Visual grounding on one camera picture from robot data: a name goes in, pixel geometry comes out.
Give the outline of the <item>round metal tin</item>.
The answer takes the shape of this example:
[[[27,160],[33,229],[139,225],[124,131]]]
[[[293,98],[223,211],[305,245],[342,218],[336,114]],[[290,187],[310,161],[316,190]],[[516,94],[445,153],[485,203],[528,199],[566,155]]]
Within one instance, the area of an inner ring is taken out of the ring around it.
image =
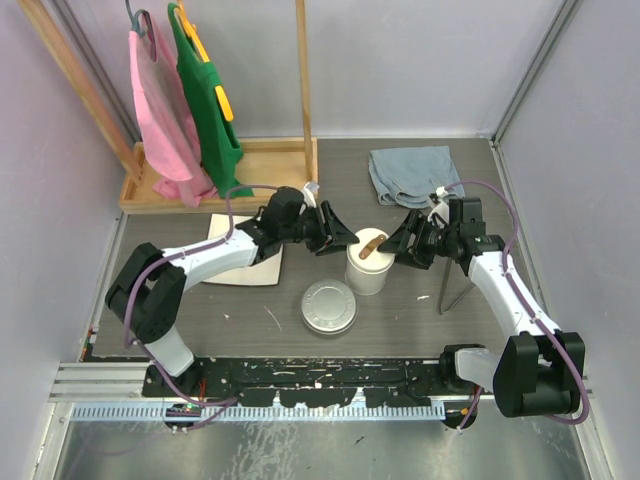
[[[336,337],[348,331],[356,321],[355,316],[324,318],[319,316],[303,317],[304,325],[314,334],[323,337]]]

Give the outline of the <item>round metal tin lid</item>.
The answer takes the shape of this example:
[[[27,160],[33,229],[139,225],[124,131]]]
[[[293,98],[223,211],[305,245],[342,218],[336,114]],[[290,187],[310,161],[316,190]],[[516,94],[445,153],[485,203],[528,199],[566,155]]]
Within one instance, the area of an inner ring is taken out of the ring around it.
[[[303,317],[337,318],[357,315],[357,302],[352,290],[337,280],[322,280],[312,284],[301,300]]]

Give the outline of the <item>white cylindrical container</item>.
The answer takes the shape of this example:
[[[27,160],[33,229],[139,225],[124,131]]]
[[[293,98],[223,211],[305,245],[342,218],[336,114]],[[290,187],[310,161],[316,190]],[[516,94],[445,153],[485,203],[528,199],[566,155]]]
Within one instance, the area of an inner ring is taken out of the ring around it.
[[[349,288],[358,295],[371,296],[379,293],[394,263],[394,256],[370,255],[361,259],[358,255],[347,257],[345,279]]]

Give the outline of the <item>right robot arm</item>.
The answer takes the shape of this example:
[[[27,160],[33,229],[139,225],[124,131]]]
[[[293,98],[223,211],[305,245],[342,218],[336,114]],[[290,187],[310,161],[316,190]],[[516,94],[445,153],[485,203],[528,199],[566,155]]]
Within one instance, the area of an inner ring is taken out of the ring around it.
[[[456,197],[449,187],[431,196],[432,210],[413,209],[379,251],[400,264],[427,270],[437,257],[460,266],[484,296],[506,344],[495,355],[483,347],[453,346],[438,370],[444,390],[459,394],[472,383],[491,392],[507,418],[546,416],[578,425],[590,413],[583,380],[586,347],[538,305],[520,278],[512,244],[490,235],[477,197]]]

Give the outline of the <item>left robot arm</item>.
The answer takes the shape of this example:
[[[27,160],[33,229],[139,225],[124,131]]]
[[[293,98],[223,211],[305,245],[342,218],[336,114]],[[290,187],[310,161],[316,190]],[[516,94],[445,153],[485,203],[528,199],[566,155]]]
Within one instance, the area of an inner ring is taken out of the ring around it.
[[[123,323],[126,345],[138,343],[164,383],[178,396],[194,393],[200,372],[175,326],[183,294],[216,275],[274,257],[285,244],[302,243],[327,255],[358,243],[329,202],[317,202],[311,185],[275,187],[265,206],[227,231],[192,245],[161,250],[139,245],[107,291],[106,307]]]

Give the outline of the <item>blue cloth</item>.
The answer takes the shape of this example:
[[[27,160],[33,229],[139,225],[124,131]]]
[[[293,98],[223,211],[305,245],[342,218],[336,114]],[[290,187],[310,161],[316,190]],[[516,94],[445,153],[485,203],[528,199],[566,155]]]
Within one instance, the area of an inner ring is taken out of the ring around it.
[[[425,209],[439,187],[460,181],[448,146],[371,150],[368,169],[383,206]]]

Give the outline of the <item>white lid brown handle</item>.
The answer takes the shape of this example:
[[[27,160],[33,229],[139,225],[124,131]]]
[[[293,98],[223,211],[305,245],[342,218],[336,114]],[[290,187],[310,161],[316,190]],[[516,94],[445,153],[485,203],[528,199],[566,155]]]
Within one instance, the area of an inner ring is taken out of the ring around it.
[[[356,233],[358,243],[347,248],[347,259],[357,270],[377,274],[387,271],[394,263],[395,256],[380,252],[378,248],[388,239],[388,235],[377,228],[364,228]]]

